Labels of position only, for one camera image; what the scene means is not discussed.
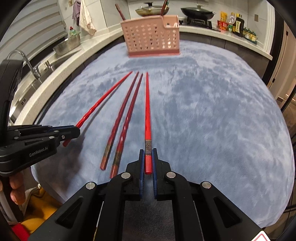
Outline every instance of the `red chopstick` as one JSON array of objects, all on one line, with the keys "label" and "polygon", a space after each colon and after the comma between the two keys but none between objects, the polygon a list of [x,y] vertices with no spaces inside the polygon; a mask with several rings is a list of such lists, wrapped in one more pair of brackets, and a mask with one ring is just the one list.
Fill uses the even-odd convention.
[{"label": "red chopstick", "polygon": [[140,76],[140,80],[139,80],[139,82],[137,84],[135,93],[134,93],[133,98],[131,100],[131,105],[130,105],[130,107],[128,109],[128,113],[126,115],[126,120],[124,122],[122,132],[120,134],[119,142],[118,142],[118,145],[117,145],[117,148],[116,148],[116,153],[115,153],[114,161],[113,161],[113,164],[112,164],[110,178],[113,178],[118,174],[118,169],[119,169],[120,159],[121,159],[121,155],[122,155],[122,151],[123,151],[124,141],[126,140],[126,133],[128,131],[128,124],[129,124],[129,122],[131,120],[131,115],[133,113],[133,107],[134,107],[136,99],[137,99],[137,95],[138,95],[138,92],[139,92],[139,88],[140,88],[140,85],[141,85],[142,78],[143,78],[143,74],[141,74],[141,76]]},{"label": "red chopstick", "polygon": [[145,108],[145,174],[152,174],[152,144],[150,120],[149,75],[146,73],[146,108]]},{"label": "red chopstick", "polygon": [[138,75],[139,75],[139,71],[137,72],[135,78],[133,79],[133,82],[126,94],[126,97],[121,105],[121,108],[119,110],[119,113],[118,113],[118,117],[115,121],[115,124],[112,128],[112,131],[111,131],[111,135],[109,137],[109,140],[107,142],[107,146],[105,148],[105,151],[104,151],[104,155],[103,155],[103,159],[102,159],[102,162],[101,162],[101,166],[100,168],[102,170],[106,170],[106,167],[107,167],[107,163],[108,163],[108,159],[109,159],[109,156],[110,156],[110,152],[111,152],[111,149],[112,149],[112,146],[113,146],[113,143],[114,143],[114,139],[115,139],[115,136],[116,136],[116,133],[117,133],[117,129],[118,129],[118,126],[119,126],[119,123],[120,123],[120,120],[122,118],[122,115],[123,115],[123,112],[124,112],[124,109],[126,107],[126,103],[128,102],[128,99],[129,99],[129,96],[131,95],[131,91],[133,90],[133,86],[135,85],[135,82],[138,78]]},{"label": "red chopstick", "polygon": [[[95,109],[99,106],[99,104],[101,104],[106,97],[118,86],[120,85],[123,81],[125,81],[127,79],[128,76],[130,76],[130,74],[132,73],[129,72],[126,76],[124,76],[121,80],[119,80],[114,86],[111,87],[111,89],[109,89],[98,101],[97,103],[94,104],[94,106],[92,108],[89,109],[89,111],[82,117],[82,119],[76,124],[76,127],[81,128],[81,126],[83,125],[83,123],[88,119],[88,117],[95,111]],[[65,140],[63,142],[63,146],[66,147],[69,142],[71,140]]]},{"label": "red chopstick", "polygon": [[163,16],[163,13],[164,13],[164,11],[165,11],[165,5],[166,5],[166,2],[167,2],[167,0],[164,0],[164,2],[163,2],[163,7],[161,8],[161,11],[160,11],[160,15],[161,15],[161,16]]},{"label": "red chopstick", "polygon": [[126,18],[124,17],[124,15],[123,15],[122,11],[120,10],[120,8],[119,8],[119,6],[118,6],[117,3],[115,3],[115,7],[116,7],[117,11],[119,12],[119,14],[120,14],[122,20],[123,20],[123,21],[126,20]]}]

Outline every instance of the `white countertop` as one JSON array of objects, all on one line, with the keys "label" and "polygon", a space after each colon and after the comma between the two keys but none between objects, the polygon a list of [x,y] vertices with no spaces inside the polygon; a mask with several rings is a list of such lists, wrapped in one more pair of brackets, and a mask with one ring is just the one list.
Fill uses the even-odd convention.
[{"label": "white countertop", "polygon": [[[240,38],[232,33],[226,31],[218,32],[210,29],[192,27],[192,26],[180,26],[180,32],[203,34],[211,37],[216,37],[224,39],[246,48],[249,48],[266,58],[272,60],[272,56],[266,53],[262,48],[250,43],[244,38]],[[123,35],[120,24],[112,26],[108,29],[101,31],[99,36],[89,38],[88,36],[81,39],[81,45],[67,55],[73,54],[69,59],[67,59],[61,66],[59,66],[36,90],[32,97],[28,100],[21,113],[19,114],[15,125],[33,124],[40,111],[43,109],[46,102],[57,90],[57,88],[65,81],[65,79],[77,69],[84,61],[90,58],[93,54],[98,52],[100,49],[105,47],[107,44],[113,42],[115,39]],[[45,62],[48,60],[50,63],[55,62],[61,58],[55,52],[49,54],[41,62],[39,69],[40,71],[45,69]],[[20,97],[24,91],[23,84],[27,80],[33,80],[33,75],[29,72],[22,82],[18,86],[18,91],[15,95],[13,103]]]},{"label": "white countertop", "polygon": [[246,40],[245,38],[241,38],[241,37],[239,37],[233,33],[230,33],[228,31],[222,30],[221,32],[219,32],[219,31],[215,31],[215,30],[211,30],[211,29],[207,29],[207,28],[180,25],[180,32],[202,34],[202,35],[207,35],[207,36],[227,40],[229,42],[233,42],[235,44],[238,44],[238,45],[241,45],[241,46],[246,47],[248,49],[251,49],[254,52],[261,54],[262,56],[268,58],[269,60],[272,60],[272,56],[269,53],[267,53],[263,48],[259,47],[256,44],[251,43],[250,41]]}]

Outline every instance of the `gas stove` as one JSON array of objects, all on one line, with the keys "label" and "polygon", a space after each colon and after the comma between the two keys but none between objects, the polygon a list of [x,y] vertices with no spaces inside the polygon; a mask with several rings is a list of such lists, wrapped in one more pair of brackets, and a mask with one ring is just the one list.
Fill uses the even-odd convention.
[{"label": "gas stove", "polygon": [[212,29],[212,22],[202,19],[187,18],[187,25]]},{"label": "gas stove", "polygon": [[206,20],[202,20],[202,19],[187,18],[184,20],[179,20],[179,23],[180,23],[180,25],[184,25],[184,26],[187,25],[187,26],[201,27],[201,28],[207,28],[207,29],[221,32],[220,29],[212,26],[211,21],[206,21]]}]

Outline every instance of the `hanging cloth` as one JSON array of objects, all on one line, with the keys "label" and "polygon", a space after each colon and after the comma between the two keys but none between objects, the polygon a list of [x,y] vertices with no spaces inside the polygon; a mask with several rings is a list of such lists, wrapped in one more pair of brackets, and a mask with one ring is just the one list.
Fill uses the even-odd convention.
[{"label": "hanging cloth", "polygon": [[90,35],[94,35],[96,32],[84,0],[81,0],[79,26],[87,31]]},{"label": "hanging cloth", "polygon": [[74,6],[73,6],[72,19],[74,19],[76,21],[77,26],[79,26],[80,5],[81,5],[81,0],[76,0],[74,3]]}]

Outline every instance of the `human hand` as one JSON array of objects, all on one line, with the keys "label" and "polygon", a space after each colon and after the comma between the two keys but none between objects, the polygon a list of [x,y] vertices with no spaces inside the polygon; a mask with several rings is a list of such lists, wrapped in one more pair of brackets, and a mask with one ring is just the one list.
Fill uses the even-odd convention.
[{"label": "human hand", "polygon": [[[14,176],[9,177],[9,183],[12,188],[10,193],[11,200],[17,205],[23,204],[26,200],[23,174],[19,172]],[[0,181],[0,191],[2,190],[3,185]]]}]

